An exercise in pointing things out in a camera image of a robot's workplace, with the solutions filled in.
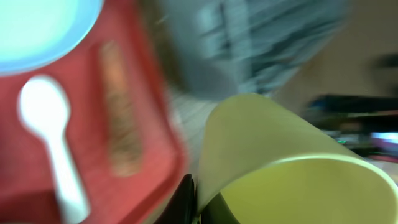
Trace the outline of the red serving tray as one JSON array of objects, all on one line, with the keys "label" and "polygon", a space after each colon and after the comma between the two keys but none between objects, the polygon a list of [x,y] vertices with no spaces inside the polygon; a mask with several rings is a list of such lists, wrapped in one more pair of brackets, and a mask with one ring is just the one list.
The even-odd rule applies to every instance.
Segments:
[{"label": "red serving tray", "polygon": [[[144,160],[130,177],[111,172],[98,48],[107,40],[123,51]],[[72,106],[67,140],[85,186],[87,223],[154,223],[180,183],[187,157],[169,122],[162,75],[135,1],[106,1],[85,39],[39,69],[54,77]],[[42,141],[19,122],[18,94],[31,73],[1,78],[1,222],[60,223],[49,160]]]}]

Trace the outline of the light blue plate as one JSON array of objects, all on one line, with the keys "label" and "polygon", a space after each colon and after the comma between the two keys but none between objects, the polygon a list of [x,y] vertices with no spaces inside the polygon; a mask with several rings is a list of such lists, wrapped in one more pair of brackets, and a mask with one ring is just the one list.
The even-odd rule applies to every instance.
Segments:
[{"label": "light blue plate", "polygon": [[1,76],[62,58],[89,33],[104,0],[1,0]]}]

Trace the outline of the yellow plastic cup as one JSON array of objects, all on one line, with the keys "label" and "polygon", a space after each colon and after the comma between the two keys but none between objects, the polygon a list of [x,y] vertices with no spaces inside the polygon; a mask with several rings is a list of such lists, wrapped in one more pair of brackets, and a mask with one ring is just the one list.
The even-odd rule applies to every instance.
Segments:
[{"label": "yellow plastic cup", "polygon": [[258,94],[210,113],[197,211],[239,223],[396,223],[397,185],[301,117]]}]

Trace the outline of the orange carrot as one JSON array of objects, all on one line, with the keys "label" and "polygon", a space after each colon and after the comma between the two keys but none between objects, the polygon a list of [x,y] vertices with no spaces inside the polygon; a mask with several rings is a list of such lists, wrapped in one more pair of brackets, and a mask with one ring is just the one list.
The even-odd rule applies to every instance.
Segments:
[{"label": "orange carrot", "polygon": [[129,71],[117,43],[99,50],[99,65],[108,114],[109,158],[116,176],[128,177],[141,169],[143,148],[129,90]]}]

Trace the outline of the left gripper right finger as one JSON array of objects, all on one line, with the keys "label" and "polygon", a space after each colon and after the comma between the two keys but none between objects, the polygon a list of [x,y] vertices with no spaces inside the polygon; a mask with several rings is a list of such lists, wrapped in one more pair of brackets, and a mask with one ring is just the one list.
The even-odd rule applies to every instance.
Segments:
[{"label": "left gripper right finger", "polygon": [[239,224],[221,193],[202,210],[201,224]]}]

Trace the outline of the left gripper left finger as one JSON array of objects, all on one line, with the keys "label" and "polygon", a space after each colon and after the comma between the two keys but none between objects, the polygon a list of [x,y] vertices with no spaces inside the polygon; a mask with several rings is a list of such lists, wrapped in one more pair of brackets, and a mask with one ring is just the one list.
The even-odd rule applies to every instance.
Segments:
[{"label": "left gripper left finger", "polygon": [[191,224],[195,213],[195,183],[186,174],[155,224]]}]

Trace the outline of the grey dishwasher rack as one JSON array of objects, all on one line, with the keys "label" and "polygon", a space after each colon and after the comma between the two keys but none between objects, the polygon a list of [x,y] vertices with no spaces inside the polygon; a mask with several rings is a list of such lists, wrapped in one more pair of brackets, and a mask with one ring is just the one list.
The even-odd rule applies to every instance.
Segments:
[{"label": "grey dishwasher rack", "polygon": [[269,96],[343,25],[345,0],[164,0],[177,70],[169,93],[196,174],[206,119],[238,93]]}]

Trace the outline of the white plastic spoon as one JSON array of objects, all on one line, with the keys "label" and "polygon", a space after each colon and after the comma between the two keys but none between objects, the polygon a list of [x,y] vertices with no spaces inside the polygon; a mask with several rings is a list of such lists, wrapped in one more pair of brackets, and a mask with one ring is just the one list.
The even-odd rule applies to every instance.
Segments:
[{"label": "white plastic spoon", "polygon": [[66,139],[71,108],[61,84],[48,75],[30,78],[19,93],[17,111],[22,125],[45,144],[63,222],[81,223],[90,204]]}]

